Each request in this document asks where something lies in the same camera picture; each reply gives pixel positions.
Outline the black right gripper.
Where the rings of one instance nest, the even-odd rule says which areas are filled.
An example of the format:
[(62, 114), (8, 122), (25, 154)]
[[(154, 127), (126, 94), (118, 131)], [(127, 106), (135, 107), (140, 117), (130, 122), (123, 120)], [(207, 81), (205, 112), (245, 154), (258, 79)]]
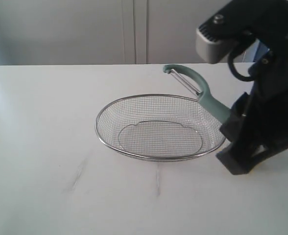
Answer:
[(253, 84), (232, 105), (220, 132), (229, 144), (259, 147), (257, 164), (287, 150), (288, 0), (233, 0), (200, 26), (217, 39), (237, 41), (225, 56), (229, 70)]

